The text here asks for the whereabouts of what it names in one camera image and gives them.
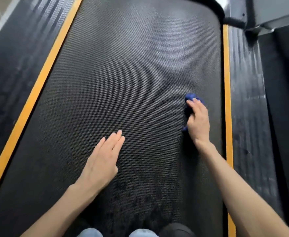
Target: yellow stripe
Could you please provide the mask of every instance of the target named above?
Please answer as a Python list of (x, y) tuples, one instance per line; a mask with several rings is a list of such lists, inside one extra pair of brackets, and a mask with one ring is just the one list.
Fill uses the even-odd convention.
[[(224, 93), (226, 113), (226, 161), (233, 168), (233, 144), (232, 144), (232, 114), (231, 114), (231, 87), (230, 87), (230, 58), (228, 25), (223, 25), (223, 63), (224, 63)], [(228, 236), (236, 236), (236, 228), (228, 213)]]
[(4, 149), (0, 155), (0, 179), (3, 175), (3, 172), (7, 166), (7, 163), (15, 149), (16, 143), (18, 139), (20, 138), (20, 135), (25, 127), (25, 124), (29, 118), (29, 115), (36, 103), (36, 100), (38, 99), (38, 96), (41, 92), (41, 89), (47, 79), (47, 76), (50, 72), (50, 69), (57, 57), (57, 54), (62, 46), (62, 43), (69, 31), (69, 28), (72, 24), (72, 21), (79, 9), (79, 6), (81, 4), (82, 0), (74, 0), (74, 3), (60, 29), (60, 32), (51, 48), (51, 51), (46, 59), (46, 62), (44, 63), (44, 66), (42, 67), (40, 74), (34, 84), (34, 87), (32, 88), (30, 95), (28, 96), (28, 99), (24, 105), (23, 110), (21, 111), (16, 124), (12, 130), (12, 133), (10, 137), (8, 138)]

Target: shoe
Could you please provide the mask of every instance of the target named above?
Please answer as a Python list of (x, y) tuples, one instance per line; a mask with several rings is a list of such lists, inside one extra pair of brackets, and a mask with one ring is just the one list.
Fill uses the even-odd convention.
[(196, 235), (187, 226), (172, 223), (160, 231), (159, 237), (196, 237)]

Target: pants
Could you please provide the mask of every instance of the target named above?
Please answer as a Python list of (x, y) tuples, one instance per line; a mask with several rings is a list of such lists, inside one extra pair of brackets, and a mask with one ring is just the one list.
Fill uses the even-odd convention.
[[(103, 237), (103, 235), (94, 228), (83, 230), (77, 237)], [(137, 229), (129, 237), (158, 237), (156, 233), (148, 229)]]

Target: treadmill belt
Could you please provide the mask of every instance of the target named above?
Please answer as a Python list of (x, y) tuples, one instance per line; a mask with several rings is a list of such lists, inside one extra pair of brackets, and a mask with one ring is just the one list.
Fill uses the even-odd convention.
[(118, 175), (81, 217), (105, 237), (171, 222), (222, 236), (219, 190), (181, 131), (194, 92), (222, 154), (221, 61), (221, 25), (206, 6), (83, 0), (0, 186), (0, 236), (33, 224), (119, 129)]

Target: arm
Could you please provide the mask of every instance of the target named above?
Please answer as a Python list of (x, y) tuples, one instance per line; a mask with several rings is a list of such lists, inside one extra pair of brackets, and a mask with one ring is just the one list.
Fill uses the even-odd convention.
[(236, 227), (243, 236), (289, 237), (289, 227), (221, 157), (209, 141), (207, 108), (198, 100), (187, 101), (193, 109), (187, 122), (189, 134), (213, 175)]
[(63, 236), (75, 218), (116, 176), (116, 162), (124, 141), (122, 131), (112, 133), (107, 140), (103, 137), (88, 158), (79, 179), (22, 237)]

